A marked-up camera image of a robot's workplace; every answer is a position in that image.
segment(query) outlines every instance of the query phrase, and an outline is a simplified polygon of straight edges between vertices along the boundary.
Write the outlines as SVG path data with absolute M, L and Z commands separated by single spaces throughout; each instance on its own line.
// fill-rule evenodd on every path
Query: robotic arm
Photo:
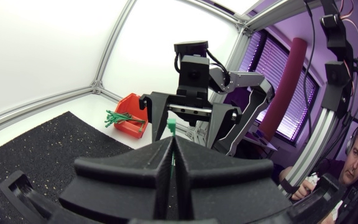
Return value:
M 168 110 L 195 126 L 197 121 L 208 121 L 207 147 L 229 156 L 236 153 L 236 147 L 248 131 L 257 115 L 267 108 L 274 97 L 271 84 L 255 72 L 229 72 L 208 51 L 207 41 L 175 44 L 175 68 L 179 72 L 176 95 L 152 92 L 143 95 L 140 108 L 147 107 L 149 121 L 153 124 L 152 140 L 158 141 L 167 125 Z M 207 54 L 218 67 L 209 68 Z M 208 88 L 219 94 L 227 94 L 237 87 L 252 88 L 250 102 L 241 112 L 238 107 L 208 101 Z M 230 129 L 218 140 L 219 133 Z

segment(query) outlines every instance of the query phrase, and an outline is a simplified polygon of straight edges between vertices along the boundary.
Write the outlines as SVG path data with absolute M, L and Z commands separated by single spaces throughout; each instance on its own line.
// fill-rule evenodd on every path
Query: black plastic part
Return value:
M 147 117 L 149 119 L 149 122 L 153 124 L 152 141 L 160 140 L 162 133 L 164 132 L 165 127 L 167 126 L 168 104 L 190 106 L 199 109 L 210 109 L 212 110 L 212 114 L 215 114 L 216 116 L 219 117 L 223 116 L 224 118 L 223 120 L 216 120 L 216 119 L 212 119 L 212 116 L 201 116 L 198 114 L 175 112 L 181 119 L 189 122 L 191 126 L 195 126 L 196 121 L 208 121 L 208 122 L 213 121 L 221 124 L 220 126 L 217 126 L 217 123 L 214 124 L 215 128 L 225 129 L 226 126 L 232 126 L 233 124 L 238 124 L 242 118 L 242 113 L 240 108 L 233 107 L 231 105 L 227 105 L 224 103 L 214 103 L 212 105 L 208 100 L 205 99 L 192 98 L 192 97 L 186 97 L 181 95 L 169 95 L 166 93 L 152 92 L 149 95 L 143 94 L 139 99 L 139 108 L 141 110 L 144 110 L 147 105 Z M 235 120 L 232 120 L 233 112 L 237 114 Z
M 257 90 L 252 90 L 249 99 L 250 101 L 242 113 L 239 124 L 235 125 L 232 128 L 232 131 L 230 131 L 224 138 L 216 141 L 216 143 L 213 145 L 214 150 L 224 154 L 229 152 L 232 144 L 234 144 L 234 140 L 237 138 L 237 135 L 241 133 L 244 128 L 248 127 L 249 129 L 250 125 L 254 122 L 255 119 L 252 118 L 255 117 L 254 115 L 257 116 L 255 111 L 258 110 L 258 107 L 265 103 L 266 94 Z
M 0 184 L 0 189 L 17 211 L 25 215 L 29 222 L 46 223 L 46 219 L 41 216 L 26 196 L 27 193 L 31 192 L 32 186 L 21 170 L 14 172 L 4 180 Z
M 184 56 L 180 62 L 177 94 L 208 100 L 209 59 Z
M 180 219 L 248 223 L 291 205 L 270 179 L 272 161 L 226 157 L 185 139 L 176 140 Z
M 320 19 L 327 38 L 327 48 L 338 62 L 326 63 L 327 87 L 321 106 L 336 112 L 341 119 L 349 105 L 352 91 L 354 59 L 352 45 L 346 39 L 346 28 L 334 0 L 321 0 L 325 16 Z
M 78 177 L 61 194 L 60 203 L 101 222 L 165 219 L 172 144 L 166 138 L 115 157 L 76 159 Z
M 173 45 L 175 52 L 180 54 L 180 59 L 185 55 L 200 55 L 206 57 L 206 49 L 208 49 L 208 41 L 189 41 Z
M 172 152 L 180 221 L 164 220 Z M 344 186 L 324 175 L 291 205 L 270 179 L 272 167 L 169 137 L 116 157 L 77 159 L 77 177 L 60 196 L 64 208 L 32 189 L 21 171 L 0 188 L 31 223 L 316 223 L 343 196 Z

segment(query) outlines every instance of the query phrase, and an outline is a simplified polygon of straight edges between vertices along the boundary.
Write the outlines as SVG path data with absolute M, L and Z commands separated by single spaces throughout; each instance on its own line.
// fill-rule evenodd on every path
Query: red container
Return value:
M 144 131 L 146 130 L 147 124 L 149 123 L 147 119 L 147 109 L 141 110 L 139 108 L 139 98 L 140 96 L 136 95 L 135 93 L 131 93 L 127 97 L 123 98 L 116 107 L 116 113 L 126 113 L 132 115 L 132 119 L 141 119 L 146 121 L 143 124 L 136 122 L 136 121 L 124 121 L 120 124 L 114 124 L 118 130 L 123 131 L 135 138 L 141 138 L 143 136 Z

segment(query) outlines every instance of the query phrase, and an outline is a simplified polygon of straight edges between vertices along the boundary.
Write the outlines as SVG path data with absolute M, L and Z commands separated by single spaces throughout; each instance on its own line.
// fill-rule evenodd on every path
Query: black mat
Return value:
M 116 156 L 130 150 L 67 112 L 0 147 L 0 183 L 20 169 L 38 193 L 58 203 L 58 196 L 75 176 L 77 157 Z M 1 191 L 0 223 L 27 223 Z

